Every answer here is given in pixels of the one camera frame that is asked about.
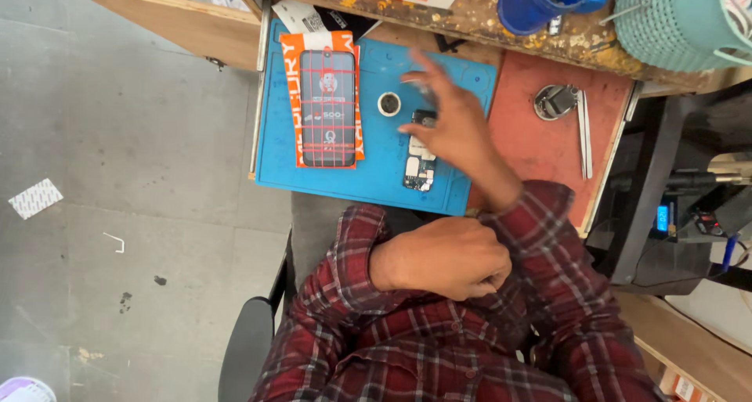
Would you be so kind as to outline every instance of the teal basket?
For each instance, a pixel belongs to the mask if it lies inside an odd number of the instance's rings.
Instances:
[[[723,0],[616,0],[616,36],[643,63],[693,72],[752,66],[752,42],[729,17]]]

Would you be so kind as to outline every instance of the digital display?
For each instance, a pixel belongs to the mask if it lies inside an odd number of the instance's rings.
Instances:
[[[669,231],[669,207],[658,206],[658,216],[656,217],[657,228],[659,231]]]

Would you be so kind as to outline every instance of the red mat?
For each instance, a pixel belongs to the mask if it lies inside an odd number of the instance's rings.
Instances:
[[[571,84],[587,94],[593,178],[582,179],[577,109],[555,121],[543,121],[532,100],[546,85]],[[624,116],[632,80],[515,51],[506,51],[489,115],[489,128],[507,162],[522,179],[563,183],[576,192],[569,220],[583,234],[606,170],[617,128]],[[473,188],[468,208],[484,208]]]

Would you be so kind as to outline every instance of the white sticker on floor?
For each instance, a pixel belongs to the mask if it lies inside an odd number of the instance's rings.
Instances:
[[[46,178],[7,202],[11,203],[21,218],[26,220],[61,199],[60,191],[57,190],[50,179]]]

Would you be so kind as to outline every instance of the tile floor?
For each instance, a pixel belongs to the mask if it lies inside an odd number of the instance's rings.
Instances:
[[[0,200],[65,196],[25,221],[0,204],[0,382],[216,400],[289,228],[289,194],[246,179],[256,88],[89,0],[0,0]]]

